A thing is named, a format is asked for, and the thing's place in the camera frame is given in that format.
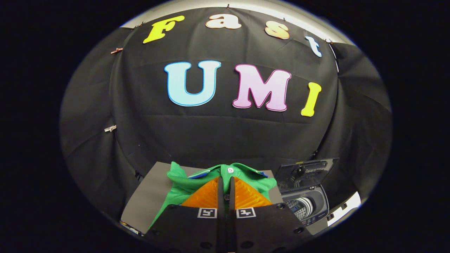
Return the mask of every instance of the pink letter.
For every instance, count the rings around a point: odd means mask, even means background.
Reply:
[[[236,108],[249,108],[252,106],[248,100],[248,93],[251,92],[256,107],[260,108],[267,97],[270,100],[265,107],[271,111],[282,112],[288,107],[286,101],[286,88],[291,79],[291,73],[277,69],[272,72],[267,82],[264,83],[258,69],[249,64],[239,64],[235,67],[240,74],[238,98],[233,101]]]

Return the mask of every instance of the light blue letter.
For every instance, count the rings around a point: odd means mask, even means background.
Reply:
[[[202,61],[198,67],[203,69],[203,89],[191,94],[186,90],[186,71],[191,68],[187,62],[171,63],[164,68],[167,72],[167,92],[170,100],[181,106],[198,106],[208,103],[216,92],[216,69],[218,61]]]
[[[307,40],[309,40],[311,49],[314,52],[314,54],[319,56],[319,57],[322,57],[322,53],[319,52],[319,50],[317,50],[317,48],[319,47],[319,44],[317,44],[317,42],[314,40],[314,38],[313,37],[309,37],[309,36],[306,36],[305,38]]]

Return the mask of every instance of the orange gripper pad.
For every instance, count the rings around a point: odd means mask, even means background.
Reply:
[[[261,193],[243,180],[234,178],[234,209],[272,205]]]
[[[217,208],[217,180],[219,177],[207,182],[194,192],[181,205],[193,208]]]

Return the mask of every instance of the black cloth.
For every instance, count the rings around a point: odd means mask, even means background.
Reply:
[[[205,26],[221,13],[236,15],[242,27]],[[153,23],[178,15],[185,19],[164,38],[143,44]],[[285,22],[291,37],[274,38],[264,31],[267,21],[284,22],[243,9],[192,9],[118,28],[88,54],[67,87],[60,128],[69,171],[99,210],[118,220],[139,184],[136,172],[145,176],[156,161],[200,168],[243,163],[276,173],[280,164],[340,157],[324,181],[330,204],[356,190],[369,194],[391,142],[389,99],[376,69],[357,47],[334,43],[338,74],[322,38]],[[322,57],[305,36],[315,39]],[[116,48],[123,51],[111,54]],[[191,63],[186,89],[197,93],[203,60],[221,62],[214,97],[196,107],[170,101],[164,67]],[[250,108],[232,106],[239,88],[234,67],[243,63],[255,65],[263,81],[276,69],[291,73],[286,111],[257,108],[252,98]],[[304,117],[309,82],[322,91],[314,116]],[[117,129],[104,132],[112,125]]]

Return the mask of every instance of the green shirt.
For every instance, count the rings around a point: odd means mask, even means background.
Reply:
[[[277,185],[277,181],[274,178],[268,178],[263,172],[240,163],[233,163],[231,165],[221,164],[186,176],[186,172],[176,162],[172,162],[170,171],[167,172],[167,177],[172,180],[172,189],[167,194],[161,209],[150,227],[168,205],[182,204],[200,187],[218,176],[221,176],[223,179],[224,194],[230,193],[230,178],[235,176],[248,183],[269,201],[269,190]]]

